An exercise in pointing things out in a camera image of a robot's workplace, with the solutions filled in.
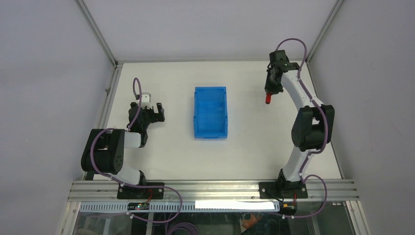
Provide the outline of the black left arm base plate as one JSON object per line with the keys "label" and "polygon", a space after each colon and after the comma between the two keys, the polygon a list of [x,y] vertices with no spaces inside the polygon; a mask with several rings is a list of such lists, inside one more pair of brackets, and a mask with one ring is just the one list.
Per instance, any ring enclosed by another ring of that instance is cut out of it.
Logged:
{"label": "black left arm base plate", "polygon": [[129,186],[119,186],[117,199],[147,200],[149,198],[161,200],[164,197],[163,182],[149,182],[150,188],[135,188]]}

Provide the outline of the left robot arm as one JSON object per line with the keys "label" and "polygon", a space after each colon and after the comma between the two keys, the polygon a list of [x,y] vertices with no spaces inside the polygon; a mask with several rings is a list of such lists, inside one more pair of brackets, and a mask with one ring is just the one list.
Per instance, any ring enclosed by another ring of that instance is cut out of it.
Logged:
{"label": "left robot arm", "polygon": [[128,192],[134,198],[143,198],[148,186],[145,175],[124,162],[124,149],[145,147],[150,124],[165,121],[162,104],[157,103],[156,107],[155,112],[153,106],[141,107],[137,102],[132,102],[128,110],[132,127],[128,126],[127,130],[92,129],[81,157],[83,171],[100,174],[122,186],[128,186]]}

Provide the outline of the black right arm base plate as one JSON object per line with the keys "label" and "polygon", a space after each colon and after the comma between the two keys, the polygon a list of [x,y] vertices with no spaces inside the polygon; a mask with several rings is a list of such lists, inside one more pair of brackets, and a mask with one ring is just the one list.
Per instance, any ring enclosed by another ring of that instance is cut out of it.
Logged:
{"label": "black right arm base plate", "polygon": [[296,182],[259,182],[259,195],[261,199],[306,199],[308,192],[306,185]]}

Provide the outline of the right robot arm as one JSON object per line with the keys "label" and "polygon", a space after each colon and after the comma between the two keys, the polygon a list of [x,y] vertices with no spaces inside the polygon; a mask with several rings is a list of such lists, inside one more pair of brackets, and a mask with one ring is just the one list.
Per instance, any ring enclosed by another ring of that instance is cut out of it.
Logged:
{"label": "right robot arm", "polygon": [[269,59],[265,103],[270,104],[273,95],[287,91],[298,112],[291,130],[293,151],[271,187],[281,198],[289,198],[306,193],[303,173],[311,158],[331,141],[335,109],[308,90],[300,77],[300,65],[290,62],[284,50],[271,52]]}

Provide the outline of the red handled screwdriver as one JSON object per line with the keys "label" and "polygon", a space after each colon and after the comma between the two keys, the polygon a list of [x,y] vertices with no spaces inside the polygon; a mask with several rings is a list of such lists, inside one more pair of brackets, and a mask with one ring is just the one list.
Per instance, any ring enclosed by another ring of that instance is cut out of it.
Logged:
{"label": "red handled screwdriver", "polygon": [[266,93],[265,103],[270,104],[271,103],[271,98],[272,98],[272,94],[271,93]]}

